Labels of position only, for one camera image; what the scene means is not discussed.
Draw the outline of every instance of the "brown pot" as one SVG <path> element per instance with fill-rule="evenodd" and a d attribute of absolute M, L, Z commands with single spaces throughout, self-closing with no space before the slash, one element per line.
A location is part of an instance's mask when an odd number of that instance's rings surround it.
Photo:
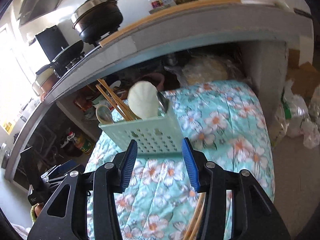
<path fill-rule="evenodd" d="M 46 94 L 51 91 L 55 83 L 57 83 L 59 78 L 53 73 L 50 77 L 48 77 L 44 83 L 40 86 L 40 88 L 45 92 Z"/>

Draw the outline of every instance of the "floral tablecloth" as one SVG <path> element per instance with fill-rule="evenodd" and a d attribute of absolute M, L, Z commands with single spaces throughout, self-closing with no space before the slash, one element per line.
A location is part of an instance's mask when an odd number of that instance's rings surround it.
<path fill-rule="evenodd" d="M 248 169 L 274 199 L 275 183 L 270 141 L 259 101 L 237 81 L 209 82 L 166 91 L 184 137 L 208 160 L 225 170 Z M 113 112 L 114 119 L 120 119 Z M 112 161 L 120 148 L 102 132 L 86 172 Z M 92 198 L 88 198 L 88 236 L 94 239 Z M 182 157 L 137 158 L 129 187 L 115 194 L 124 240 L 180 240 L 198 201 Z M 227 193 L 225 239 L 231 237 L 231 192 Z"/>

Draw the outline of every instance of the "gray floor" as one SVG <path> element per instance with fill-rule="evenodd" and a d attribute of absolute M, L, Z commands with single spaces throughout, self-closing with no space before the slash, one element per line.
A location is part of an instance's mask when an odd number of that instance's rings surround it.
<path fill-rule="evenodd" d="M 303 138 L 285 137 L 272 152 L 275 206 L 294 238 L 320 202 L 320 148 L 309 150 Z"/>

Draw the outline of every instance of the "hole in basket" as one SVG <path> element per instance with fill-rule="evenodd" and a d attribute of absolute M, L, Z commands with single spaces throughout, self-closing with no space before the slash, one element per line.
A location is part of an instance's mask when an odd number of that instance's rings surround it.
<path fill-rule="evenodd" d="M 158 128 L 155 128 L 155 135 L 161 136 L 163 133 Z"/>
<path fill-rule="evenodd" d="M 131 135 L 135 138 L 139 137 L 139 135 L 137 135 L 134 131 L 131 131 Z"/>

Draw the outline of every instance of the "wooden plank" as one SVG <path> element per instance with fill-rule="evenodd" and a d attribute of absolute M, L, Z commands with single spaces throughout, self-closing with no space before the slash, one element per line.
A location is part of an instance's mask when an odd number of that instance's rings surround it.
<path fill-rule="evenodd" d="M 186 11 L 186 10 L 195 9 L 195 8 L 208 7 L 208 6 L 221 5 L 221 4 L 230 4 L 230 3 L 241 3 L 241 0 L 200 0 L 200 1 L 184 3 L 184 4 L 173 6 L 167 9 L 163 9 L 159 12 L 156 12 L 141 20 L 138 20 L 124 27 L 123 29 L 111 34 L 110 36 L 100 41 L 99 44 L 101 45 L 101 47 L 104 47 L 109 42 L 119 38 L 121 35 L 124 35 L 127 32 L 132 31 L 133 29 L 136 29 L 143 24 L 150 23 L 152 21 L 158 20 L 168 15 L 172 15 L 181 11 Z"/>

